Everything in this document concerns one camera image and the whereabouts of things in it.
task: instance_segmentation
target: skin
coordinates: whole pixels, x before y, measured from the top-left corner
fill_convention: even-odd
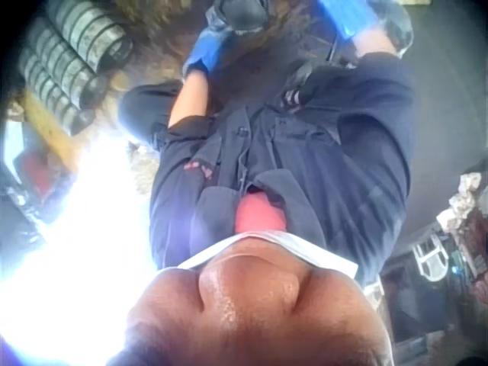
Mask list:
[[[359,56],[396,55],[379,28],[352,41]],[[169,126],[204,116],[207,100],[207,78],[194,70]],[[126,349],[156,364],[391,364],[384,324],[353,280],[256,238],[230,246],[200,271],[161,271],[127,326]]]

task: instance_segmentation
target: dark jacket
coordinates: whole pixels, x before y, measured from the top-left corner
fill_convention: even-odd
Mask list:
[[[314,72],[300,100],[306,103],[294,113],[250,104],[189,117],[159,134],[150,208],[159,268],[233,235],[239,199],[261,190],[285,212],[288,232],[357,263],[359,284],[374,281],[409,193],[413,90],[406,70],[394,56],[370,54],[357,69]]]

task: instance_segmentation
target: sunlight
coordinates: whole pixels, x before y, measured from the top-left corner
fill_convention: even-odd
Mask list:
[[[127,311],[156,272],[126,145],[91,148],[63,215],[41,229],[45,247],[0,284],[0,333],[27,355],[99,365],[122,348]]]

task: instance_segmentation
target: hand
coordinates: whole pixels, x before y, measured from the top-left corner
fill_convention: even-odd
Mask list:
[[[212,72],[217,67],[220,50],[225,40],[232,34],[232,29],[226,25],[216,14],[212,6],[205,13],[208,27],[198,36],[190,56],[183,65],[183,76],[186,77],[191,66],[200,64],[207,72]]]
[[[349,40],[378,23],[376,14],[365,0],[319,0],[319,3],[325,8],[344,40]]]

